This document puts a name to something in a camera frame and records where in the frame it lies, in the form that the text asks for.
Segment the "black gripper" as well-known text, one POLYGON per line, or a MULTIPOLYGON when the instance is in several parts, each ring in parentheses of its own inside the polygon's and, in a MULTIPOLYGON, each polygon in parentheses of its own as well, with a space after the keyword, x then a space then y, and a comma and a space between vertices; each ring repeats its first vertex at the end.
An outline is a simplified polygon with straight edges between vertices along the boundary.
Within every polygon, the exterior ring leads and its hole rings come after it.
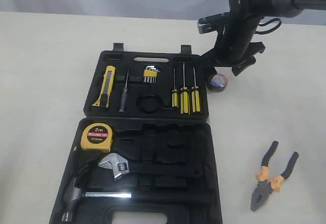
POLYGON ((205 75, 216 75, 216 67, 232 67, 238 76, 256 63, 254 55, 265 51, 262 42, 251 39, 271 9, 271 0, 229 0, 229 7, 229 19, 215 53, 211 50, 201 56, 205 75))

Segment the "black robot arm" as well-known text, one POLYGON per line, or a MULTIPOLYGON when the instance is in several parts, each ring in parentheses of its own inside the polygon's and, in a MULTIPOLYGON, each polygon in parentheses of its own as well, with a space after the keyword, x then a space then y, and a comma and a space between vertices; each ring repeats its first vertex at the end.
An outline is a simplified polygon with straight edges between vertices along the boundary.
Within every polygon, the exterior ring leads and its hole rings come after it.
POLYGON ((265 51, 262 42, 252 42, 253 36, 277 30, 282 17, 294 18, 305 9, 325 10, 325 0, 229 0, 228 12, 197 22, 200 34, 217 32, 214 47, 202 58, 214 67, 230 67, 238 76, 265 51))

